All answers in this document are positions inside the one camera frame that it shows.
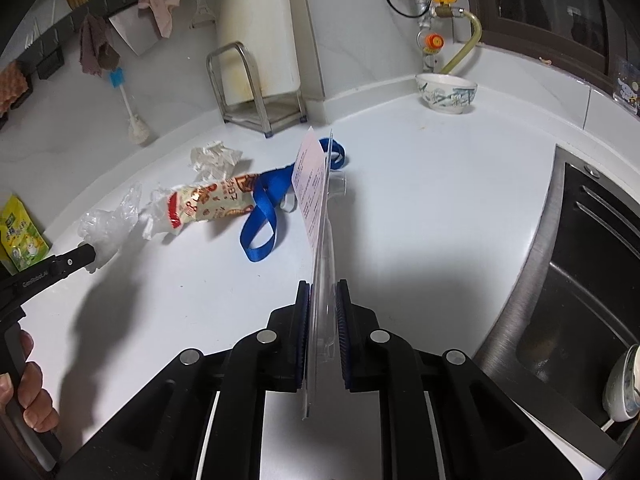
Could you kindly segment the person's left hand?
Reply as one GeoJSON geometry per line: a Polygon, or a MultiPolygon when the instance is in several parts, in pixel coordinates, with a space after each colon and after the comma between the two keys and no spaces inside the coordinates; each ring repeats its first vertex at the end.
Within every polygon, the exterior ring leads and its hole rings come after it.
{"type": "Polygon", "coordinates": [[[60,415],[53,406],[50,393],[43,388],[41,367],[34,361],[27,361],[20,384],[14,389],[9,374],[0,377],[1,411],[6,410],[8,403],[15,399],[24,408],[25,424],[35,432],[55,430],[60,422],[60,415]]]}

